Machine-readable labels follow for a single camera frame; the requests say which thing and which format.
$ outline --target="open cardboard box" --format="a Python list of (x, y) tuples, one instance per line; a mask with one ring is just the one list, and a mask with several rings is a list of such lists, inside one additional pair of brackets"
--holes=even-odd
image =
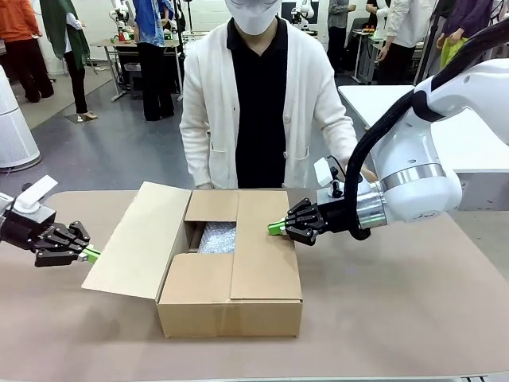
[[(166, 337), (297, 337), (295, 248), (267, 232), (288, 209), (285, 191), (145, 182), (83, 288), (153, 299)], [(207, 221), (236, 222), (235, 254), (196, 253)]]

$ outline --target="white shirt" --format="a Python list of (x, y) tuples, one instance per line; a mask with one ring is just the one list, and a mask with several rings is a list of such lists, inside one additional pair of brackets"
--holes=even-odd
[[(80, 20), (76, 20), (74, 14), (68, 13), (65, 17), (65, 21), (74, 29), (82, 30)], [(69, 35), (67, 34), (67, 28), (65, 29), (65, 52), (69, 53), (72, 51), (71, 42), (69, 41)]]
[[(286, 168), (282, 186), (305, 187), (313, 128), (321, 129), (331, 153), (342, 162), (348, 160), (357, 140), (322, 45), (290, 24), (287, 27), (286, 98), (281, 116)], [(197, 186), (212, 183), (217, 189), (236, 189), (240, 110), (233, 60), (227, 48), (227, 24), (198, 41), (184, 64), (181, 133), (188, 170)]]
[(413, 48), (428, 33), (435, 0), (393, 0), (387, 16), (387, 36), (394, 43)]

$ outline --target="neck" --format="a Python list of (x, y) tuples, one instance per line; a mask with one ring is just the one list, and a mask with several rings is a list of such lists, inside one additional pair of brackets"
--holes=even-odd
[(262, 55), (269, 47), (278, 31), (278, 19), (274, 18), (265, 32), (256, 36), (244, 33), (237, 23), (235, 23), (235, 28), (239, 31), (240, 37), (244, 40), (247, 47), (254, 50), (257, 54)]

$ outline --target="white mask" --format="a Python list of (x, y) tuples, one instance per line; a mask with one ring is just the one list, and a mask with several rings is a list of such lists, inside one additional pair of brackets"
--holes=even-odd
[(282, 0), (226, 0), (226, 7), (244, 33), (258, 36), (269, 28), (281, 3)]

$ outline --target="shirt collar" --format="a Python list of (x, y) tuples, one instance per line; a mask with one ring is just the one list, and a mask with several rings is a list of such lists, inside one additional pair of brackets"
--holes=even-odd
[[(287, 50), (288, 49), (288, 30), (286, 21), (282, 20), (278, 16), (278, 29), (276, 30), (276, 35), (274, 39), (270, 43), (270, 46), (276, 49)], [(227, 26), (227, 42), (226, 46), (230, 50), (238, 49), (243, 46), (246, 46), (246, 43), (240, 36), (239, 31), (235, 27), (235, 22), (233, 18), (228, 22)]]

